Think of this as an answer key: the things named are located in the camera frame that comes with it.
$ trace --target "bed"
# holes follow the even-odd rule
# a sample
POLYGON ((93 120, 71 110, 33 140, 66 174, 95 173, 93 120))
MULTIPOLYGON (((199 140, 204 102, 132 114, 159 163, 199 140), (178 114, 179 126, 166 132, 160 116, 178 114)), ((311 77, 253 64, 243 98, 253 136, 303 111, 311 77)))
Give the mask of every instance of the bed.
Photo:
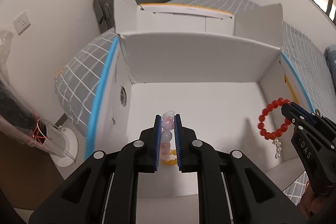
MULTIPOLYGON (((249 0, 173 0, 171 3, 209 7, 233 14, 259 7, 249 0)), ((99 76, 115 36, 114 29, 110 29, 94 39, 80 50, 55 79, 56 94, 65 113, 84 136, 99 76)), ((307 91, 306 96, 311 102, 310 110, 315 111, 317 108, 321 114, 336 121, 336 95, 323 54, 307 36, 286 22, 283 22, 282 53, 307 91)), ((299 192, 303 193, 306 181, 307 177, 304 174, 297 180, 299 192)), ((297 204, 298 186, 293 190, 289 187, 286 191, 285 193, 297 204)))

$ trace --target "white round base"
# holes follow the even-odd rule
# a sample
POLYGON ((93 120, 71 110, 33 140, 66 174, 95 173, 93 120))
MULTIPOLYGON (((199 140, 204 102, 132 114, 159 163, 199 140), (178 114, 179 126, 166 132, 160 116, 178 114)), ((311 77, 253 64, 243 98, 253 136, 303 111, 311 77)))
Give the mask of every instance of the white round base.
POLYGON ((63 127, 61 132, 64 134, 66 140, 66 153, 64 153, 64 157, 62 158, 52 154, 50 154, 50 156, 56 165, 60 167, 68 167, 76 161, 78 155, 78 140, 75 133, 70 128, 63 127))

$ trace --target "power outlet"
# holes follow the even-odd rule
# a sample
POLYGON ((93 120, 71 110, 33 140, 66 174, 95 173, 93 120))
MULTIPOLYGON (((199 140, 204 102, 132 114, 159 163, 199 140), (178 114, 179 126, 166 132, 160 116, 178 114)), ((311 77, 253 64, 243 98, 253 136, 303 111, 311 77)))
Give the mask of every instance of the power outlet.
POLYGON ((30 21, 27 12, 24 11, 17 19, 14 20, 14 27, 17 33, 20 35, 24 30, 30 26, 30 21))

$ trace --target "finger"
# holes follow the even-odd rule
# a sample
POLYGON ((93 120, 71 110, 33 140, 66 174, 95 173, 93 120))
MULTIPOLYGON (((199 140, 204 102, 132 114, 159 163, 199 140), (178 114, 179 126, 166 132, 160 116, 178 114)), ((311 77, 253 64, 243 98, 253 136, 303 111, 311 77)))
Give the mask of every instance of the finger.
POLYGON ((311 188, 311 185, 309 184, 300 202, 302 202, 303 205, 307 208, 307 210, 310 211, 310 205, 314 199, 315 199, 315 194, 314 194, 313 189, 311 188))
POLYGON ((298 209, 303 213, 305 219, 308 220, 309 217, 310 217, 310 214, 309 214, 307 208, 303 205, 303 203, 300 202, 300 203, 297 205, 297 207, 298 207, 298 209))
POLYGON ((318 214, 322 207, 326 204, 328 198, 326 196, 319 196, 313 200, 313 202, 310 205, 310 211, 313 212, 313 214, 318 214))

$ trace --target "red bead bracelet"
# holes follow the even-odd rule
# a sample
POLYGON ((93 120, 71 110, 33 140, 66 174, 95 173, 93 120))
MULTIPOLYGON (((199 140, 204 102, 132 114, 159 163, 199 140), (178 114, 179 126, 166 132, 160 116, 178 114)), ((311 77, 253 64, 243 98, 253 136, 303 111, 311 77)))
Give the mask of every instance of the red bead bracelet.
POLYGON ((259 122, 258 123, 258 129, 260 129, 260 135, 264 136, 265 140, 275 140, 276 137, 281 137, 284 132, 287 131, 288 126, 291 124, 291 121, 285 118, 285 122, 281 125, 280 128, 278 128, 275 132, 269 133, 264 128, 263 121, 265 120, 266 116, 275 108, 278 106, 282 106, 283 104, 290 104, 290 100, 279 98, 278 100, 274 100, 271 104, 268 104, 266 108, 262 110, 262 114, 259 116, 259 122))

